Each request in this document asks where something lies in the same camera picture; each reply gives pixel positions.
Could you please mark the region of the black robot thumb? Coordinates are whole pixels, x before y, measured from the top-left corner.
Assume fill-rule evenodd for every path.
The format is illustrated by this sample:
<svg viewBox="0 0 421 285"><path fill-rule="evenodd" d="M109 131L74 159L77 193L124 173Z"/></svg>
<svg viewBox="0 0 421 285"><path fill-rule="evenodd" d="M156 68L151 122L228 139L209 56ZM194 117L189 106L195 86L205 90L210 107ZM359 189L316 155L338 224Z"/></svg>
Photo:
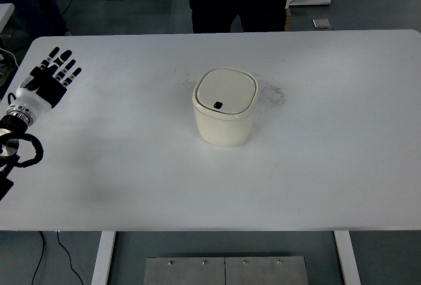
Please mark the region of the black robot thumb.
<svg viewBox="0 0 421 285"><path fill-rule="evenodd" d="M28 91L36 91L39 88L39 78L29 75L21 83L21 88Z"/></svg>

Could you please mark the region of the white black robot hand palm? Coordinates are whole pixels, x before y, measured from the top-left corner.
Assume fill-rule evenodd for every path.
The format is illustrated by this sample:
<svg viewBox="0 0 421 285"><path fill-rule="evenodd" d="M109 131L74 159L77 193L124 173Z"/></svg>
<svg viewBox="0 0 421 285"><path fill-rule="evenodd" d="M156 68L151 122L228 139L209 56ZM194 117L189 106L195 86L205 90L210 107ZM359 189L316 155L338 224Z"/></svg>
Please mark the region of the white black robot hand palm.
<svg viewBox="0 0 421 285"><path fill-rule="evenodd" d="M56 107L67 91L62 82L55 79L58 73L52 74L48 68L41 70L35 67L29 75L39 78L39 88L36 91L28 91L19 85L15 93L16 99L11 101L7 114L39 117L40 114Z"/></svg>

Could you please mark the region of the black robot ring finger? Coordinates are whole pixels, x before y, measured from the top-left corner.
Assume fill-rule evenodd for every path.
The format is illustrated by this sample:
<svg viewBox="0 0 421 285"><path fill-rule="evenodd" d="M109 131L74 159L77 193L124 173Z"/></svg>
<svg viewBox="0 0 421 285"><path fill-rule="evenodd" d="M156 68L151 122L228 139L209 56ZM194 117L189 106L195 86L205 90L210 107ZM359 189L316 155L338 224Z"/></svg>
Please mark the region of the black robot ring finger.
<svg viewBox="0 0 421 285"><path fill-rule="evenodd" d="M65 66L64 66L64 68L58 73L58 74L56 74L55 75L55 79L57 80L57 81L61 81L63 78L65 78L66 77L66 75L67 75L67 73L68 73L68 71L74 66L76 64L76 60L75 59L72 59L72 60L70 60Z"/></svg>

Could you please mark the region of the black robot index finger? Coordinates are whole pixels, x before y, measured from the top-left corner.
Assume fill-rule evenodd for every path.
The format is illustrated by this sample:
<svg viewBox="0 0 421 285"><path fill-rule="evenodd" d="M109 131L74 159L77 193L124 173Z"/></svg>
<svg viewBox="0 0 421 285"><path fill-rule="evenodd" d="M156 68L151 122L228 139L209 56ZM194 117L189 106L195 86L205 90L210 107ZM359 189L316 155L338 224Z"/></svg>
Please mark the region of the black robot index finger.
<svg viewBox="0 0 421 285"><path fill-rule="evenodd" d="M46 56L46 58L44 58L44 60L42 60L42 62L39 64L39 68L41 70L47 68L51 61L53 60L54 57L57 56L58 52L60 51L59 47L55 47L49 54L48 56Z"/></svg>

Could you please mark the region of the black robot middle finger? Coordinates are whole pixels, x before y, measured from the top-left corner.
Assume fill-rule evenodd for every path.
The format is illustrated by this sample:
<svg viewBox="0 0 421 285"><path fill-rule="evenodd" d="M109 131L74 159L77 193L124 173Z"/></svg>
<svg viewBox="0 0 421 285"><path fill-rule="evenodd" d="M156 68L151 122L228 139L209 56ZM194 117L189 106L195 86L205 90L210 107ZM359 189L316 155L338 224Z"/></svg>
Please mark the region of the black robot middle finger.
<svg viewBox="0 0 421 285"><path fill-rule="evenodd" d="M66 50L61 53L58 57L53 59L52 63L49 65L48 70L54 74L60 67L70 58L72 55L71 50Z"/></svg>

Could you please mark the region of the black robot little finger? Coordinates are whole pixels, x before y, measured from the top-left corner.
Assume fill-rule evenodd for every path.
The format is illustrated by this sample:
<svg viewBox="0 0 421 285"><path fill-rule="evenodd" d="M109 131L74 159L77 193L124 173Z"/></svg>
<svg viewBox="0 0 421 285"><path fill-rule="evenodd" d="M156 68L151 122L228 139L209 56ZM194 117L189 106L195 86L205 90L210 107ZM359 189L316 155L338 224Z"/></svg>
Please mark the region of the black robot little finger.
<svg viewBox="0 0 421 285"><path fill-rule="evenodd" d="M75 71L72 72L71 75L69 75L62 83L62 85L64 87L68 87L69 85L71 85L71 83L73 83L74 79L79 75L79 73L81 73L82 69L80 67L78 67Z"/></svg>

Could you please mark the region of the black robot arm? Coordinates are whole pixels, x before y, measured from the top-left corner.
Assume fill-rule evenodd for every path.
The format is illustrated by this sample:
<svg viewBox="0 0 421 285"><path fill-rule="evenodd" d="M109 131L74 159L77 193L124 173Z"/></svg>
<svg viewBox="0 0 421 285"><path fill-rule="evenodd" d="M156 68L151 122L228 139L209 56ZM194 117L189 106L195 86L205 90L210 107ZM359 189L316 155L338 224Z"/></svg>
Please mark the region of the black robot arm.
<svg viewBox="0 0 421 285"><path fill-rule="evenodd" d="M82 69L76 66L72 51L55 47L47 58L34 67L15 93L8 94L6 115L1 119L1 197L5 197L14 182L8 179L14 168L27 168L43 159L40 140L27 133L40 114L55 108L69 85ZM34 157L21 161L19 143L32 144Z"/></svg>

